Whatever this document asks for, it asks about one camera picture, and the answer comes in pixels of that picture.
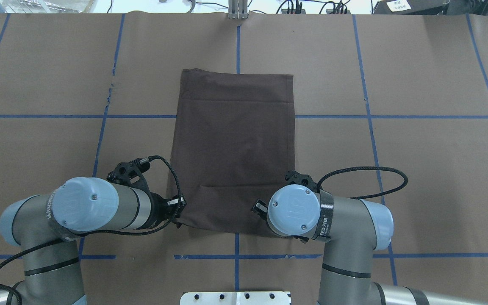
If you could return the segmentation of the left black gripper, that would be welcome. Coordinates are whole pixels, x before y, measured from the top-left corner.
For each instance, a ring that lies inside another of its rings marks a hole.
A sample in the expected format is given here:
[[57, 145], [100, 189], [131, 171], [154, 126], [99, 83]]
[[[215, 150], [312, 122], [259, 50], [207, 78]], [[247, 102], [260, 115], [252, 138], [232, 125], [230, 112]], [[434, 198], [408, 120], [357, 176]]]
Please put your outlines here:
[[[157, 227], [162, 222], [169, 220], [174, 214], [175, 209], [183, 209], [186, 206], [184, 196], [174, 196], [173, 198], [163, 198], [157, 193], [151, 193], [151, 211], [149, 216], [149, 229]], [[181, 228], [181, 212], [176, 213], [171, 218], [171, 223], [176, 228]]]

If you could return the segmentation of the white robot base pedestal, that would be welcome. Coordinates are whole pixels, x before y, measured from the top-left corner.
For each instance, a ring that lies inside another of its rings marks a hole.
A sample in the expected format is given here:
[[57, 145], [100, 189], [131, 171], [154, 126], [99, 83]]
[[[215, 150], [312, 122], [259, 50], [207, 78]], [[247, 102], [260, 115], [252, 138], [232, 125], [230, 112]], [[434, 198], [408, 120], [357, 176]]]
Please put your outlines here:
[[216, 291], [184, 293], [180, 305], [291, 305], [286, 291]]

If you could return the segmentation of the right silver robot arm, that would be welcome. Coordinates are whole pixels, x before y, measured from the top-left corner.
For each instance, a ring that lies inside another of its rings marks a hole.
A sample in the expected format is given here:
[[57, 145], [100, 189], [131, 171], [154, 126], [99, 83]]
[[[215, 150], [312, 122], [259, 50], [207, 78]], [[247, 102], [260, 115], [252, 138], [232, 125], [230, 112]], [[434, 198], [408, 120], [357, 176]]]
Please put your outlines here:
[[253, 212], [279, 237], [325, 243], [318, 305], [481, 305], [482, 301], [432, 293], [371, 279], [373, 252], [391, 244], [394, 221], [386, 206], [336, 197], [320, 187], [290, 184]]

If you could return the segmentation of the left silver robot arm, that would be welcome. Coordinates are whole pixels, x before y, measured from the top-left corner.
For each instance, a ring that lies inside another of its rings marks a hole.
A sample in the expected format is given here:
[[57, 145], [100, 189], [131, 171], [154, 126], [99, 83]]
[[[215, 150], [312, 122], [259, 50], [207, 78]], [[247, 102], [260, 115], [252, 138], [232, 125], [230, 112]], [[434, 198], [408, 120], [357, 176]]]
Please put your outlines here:
[[1, 236], [20, 253], [0, 263], [0, 305], [85, 305], [79, 240], [91, 234], [142, 236], [162, 230], [186, 205], [101, 178], [75, 177], [11, 204]]

